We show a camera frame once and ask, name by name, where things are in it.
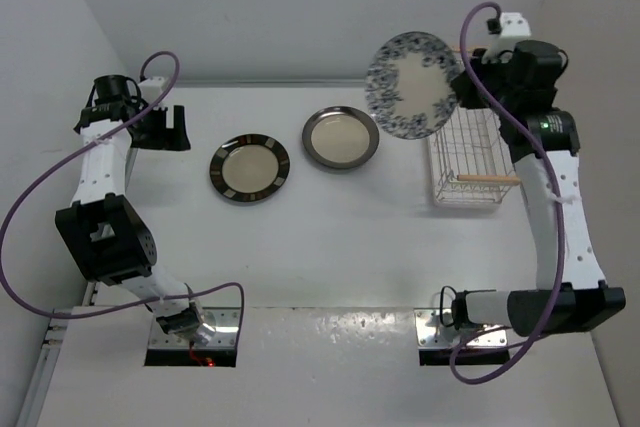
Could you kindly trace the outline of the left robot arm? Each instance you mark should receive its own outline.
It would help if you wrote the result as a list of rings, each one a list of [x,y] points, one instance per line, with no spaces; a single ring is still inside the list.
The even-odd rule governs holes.
[[[193,342],[204,325],[202,308],[187,284],[157,266],[153,235],[126,198],[133,152],[191,147],[179,105],[157,105],[134,125],[125,124],[158,101],[168,84],[165,77],[95,79],[74,128],[86,149],[78,187],[70,206],[56,212],[55,225],[86,280],[128,290],[164,333]]]

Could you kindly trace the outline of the blue floral white plate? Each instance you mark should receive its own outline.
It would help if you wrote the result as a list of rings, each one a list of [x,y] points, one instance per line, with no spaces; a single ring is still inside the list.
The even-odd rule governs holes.
[[[439,37],[421,31],[398,34],[375,52],[367,68],[368,112],[396,138],[424,139],[454,113],[451,83],[460,73],[454,52]]]

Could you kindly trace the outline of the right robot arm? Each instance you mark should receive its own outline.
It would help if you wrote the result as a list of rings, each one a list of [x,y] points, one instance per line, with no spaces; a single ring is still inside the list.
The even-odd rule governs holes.
[[[530,335],[589,332],[624,309],[622,288],[606,281],[593,252],[579,186],[574,117],[554,105],[566,52],[537,40],[492,53],[476,49],[452,87],[462,107],[490,108],[508,147],[536,248],[536,286],[455,295],[455,328],[482,324]]]

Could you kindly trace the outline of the dark striped rim plate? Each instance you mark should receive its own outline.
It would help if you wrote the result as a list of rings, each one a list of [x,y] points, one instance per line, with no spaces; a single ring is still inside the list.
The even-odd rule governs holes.
[[[288,179],[291,160],[275,138],[258,133],[234,137],[221,144],[209,164],[212,187],[235,203],[262,202]]]

